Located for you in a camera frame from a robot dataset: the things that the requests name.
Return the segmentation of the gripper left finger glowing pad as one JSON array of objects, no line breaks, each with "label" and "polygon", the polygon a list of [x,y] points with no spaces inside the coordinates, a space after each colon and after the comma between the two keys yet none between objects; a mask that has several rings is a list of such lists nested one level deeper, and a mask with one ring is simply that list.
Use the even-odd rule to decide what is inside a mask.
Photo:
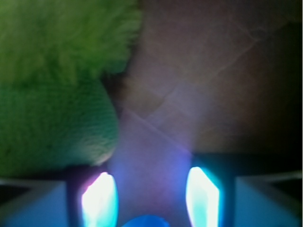
[{"label": "gripper left finger glowing pad", "polygon": [[116,182],[103,167],[0,180],[2,227],[115,227],[117,217]]}]

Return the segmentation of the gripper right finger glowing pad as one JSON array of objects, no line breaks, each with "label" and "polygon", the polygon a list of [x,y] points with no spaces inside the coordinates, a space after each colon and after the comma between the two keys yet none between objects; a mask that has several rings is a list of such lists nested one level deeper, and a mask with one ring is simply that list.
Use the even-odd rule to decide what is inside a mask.
[{"label": "gripper right finger glowing pad", "polygon": [[197,155],[186,205],[194,227],[300,227],[302,165],[285,155]]}]

